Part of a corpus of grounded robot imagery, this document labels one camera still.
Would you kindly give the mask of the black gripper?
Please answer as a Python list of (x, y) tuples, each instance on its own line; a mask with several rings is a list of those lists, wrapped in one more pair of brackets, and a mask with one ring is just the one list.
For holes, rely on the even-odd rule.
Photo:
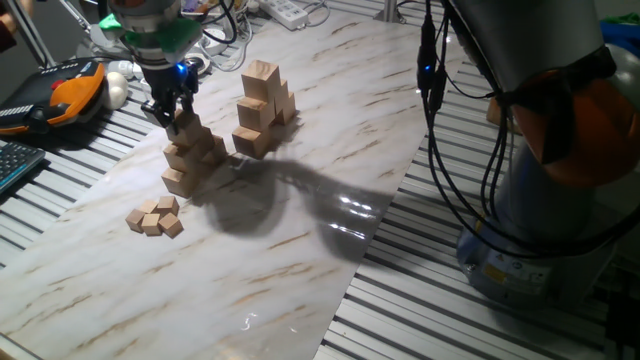
[(198, 73), (183, 62), (163, 69), (143, 68), (145, 80), (151, 86), (152, 98), (141, 105), (149, 121), (164, 129), (174, 126), (175, 105), (180, 98), (184, 112), (193, 113), (193, 95), (199, 90)]

